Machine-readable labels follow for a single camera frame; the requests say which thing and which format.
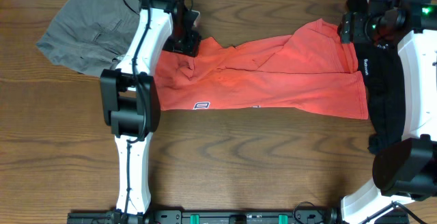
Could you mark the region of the red soccer t-shirt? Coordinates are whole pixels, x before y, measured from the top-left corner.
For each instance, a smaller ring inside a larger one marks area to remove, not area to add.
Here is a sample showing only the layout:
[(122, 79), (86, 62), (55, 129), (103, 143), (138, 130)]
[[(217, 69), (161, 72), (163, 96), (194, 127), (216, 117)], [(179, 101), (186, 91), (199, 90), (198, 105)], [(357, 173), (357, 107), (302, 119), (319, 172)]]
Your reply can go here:
[(324, 20), (227, 48), (206, 38), (196, 57), (165, 51), (154, 78), (164, 111), (278, 107), (369, 116), (355, 48)]

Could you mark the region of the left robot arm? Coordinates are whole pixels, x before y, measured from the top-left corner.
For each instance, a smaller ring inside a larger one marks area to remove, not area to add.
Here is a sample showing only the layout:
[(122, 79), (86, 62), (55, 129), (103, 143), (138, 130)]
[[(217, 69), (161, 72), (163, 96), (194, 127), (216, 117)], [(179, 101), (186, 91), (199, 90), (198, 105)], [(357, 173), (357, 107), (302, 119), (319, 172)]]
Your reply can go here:
[(161, 53), (197, 56), (200, 13), (185, 0), (141, 0), (139, 24), (128, 52), (113, 70), (100, 75), (104, 121), (119, 156), (119, 196), (115, 209), (92, 217), (68, 215), (69, 223), (147, 223), (151, 193), (149, 149), (160, 121), (154, 73)]

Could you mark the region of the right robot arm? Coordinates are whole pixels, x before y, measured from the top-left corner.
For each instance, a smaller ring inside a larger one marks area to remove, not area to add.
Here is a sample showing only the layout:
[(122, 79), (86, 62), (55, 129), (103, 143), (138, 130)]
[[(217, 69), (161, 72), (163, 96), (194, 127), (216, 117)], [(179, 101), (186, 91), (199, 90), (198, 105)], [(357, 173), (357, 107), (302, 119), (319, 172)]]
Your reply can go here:
[(407, 223), (406, 205), (436, 195), (436, 6), (347, 0), (338, 34), (356, 49), (375, 134), (372, 177), (325, 223)]

